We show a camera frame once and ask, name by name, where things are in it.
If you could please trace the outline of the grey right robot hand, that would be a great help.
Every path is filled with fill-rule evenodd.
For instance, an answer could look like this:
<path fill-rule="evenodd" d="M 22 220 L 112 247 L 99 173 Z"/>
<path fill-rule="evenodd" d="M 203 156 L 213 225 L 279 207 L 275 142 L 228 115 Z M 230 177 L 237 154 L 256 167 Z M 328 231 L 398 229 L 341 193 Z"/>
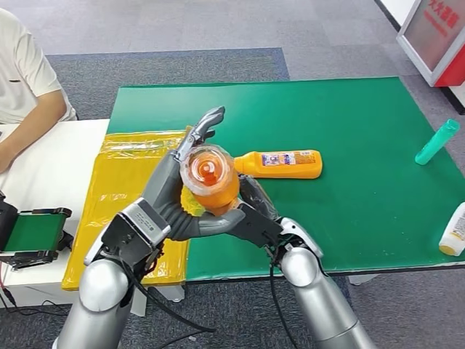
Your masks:
<path fill-rule="evenodd" d="M 271 200 L 255 178 L 239 175 L 240 200 L 237 209 L 245 217 L 228 234 L 258 247 L 276 246 L 283 228 L 279 224 L 281 216 Z"/>

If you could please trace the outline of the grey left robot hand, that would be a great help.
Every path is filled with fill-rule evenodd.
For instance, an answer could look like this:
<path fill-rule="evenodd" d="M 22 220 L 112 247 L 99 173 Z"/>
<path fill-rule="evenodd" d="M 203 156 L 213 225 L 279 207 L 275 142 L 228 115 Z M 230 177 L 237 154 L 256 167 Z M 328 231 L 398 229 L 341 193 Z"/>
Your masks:
<path fill-rule="evenodd" d="M 240 209 L 232 209 L 220 216 L 204 214 L 195 217 L 184 210 L 181 204 L 180 163 L 191 148 L 212 137 L 213 132 L 210 128 L 221 123 L 225 111 L 225 107 L 220 106 L 206 112 L 177 149 L 167 152 L 157 165 L 144 189 L 142 196 L 171 227 L 168 234 L 170 239 L 185 241 L 229 233 L 246 218 L 246 214 Z"/>

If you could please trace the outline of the person's hand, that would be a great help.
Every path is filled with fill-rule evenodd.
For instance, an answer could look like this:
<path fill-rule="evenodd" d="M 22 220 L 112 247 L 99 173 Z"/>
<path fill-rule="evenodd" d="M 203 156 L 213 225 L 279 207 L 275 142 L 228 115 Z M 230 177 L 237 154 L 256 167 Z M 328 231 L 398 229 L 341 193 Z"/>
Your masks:
<path fill-rule="evenodd" d="M 1 143 L 0 151 L 0 173 L 8 170 L 17 154 L 14 149 L 5 142 Z"/>

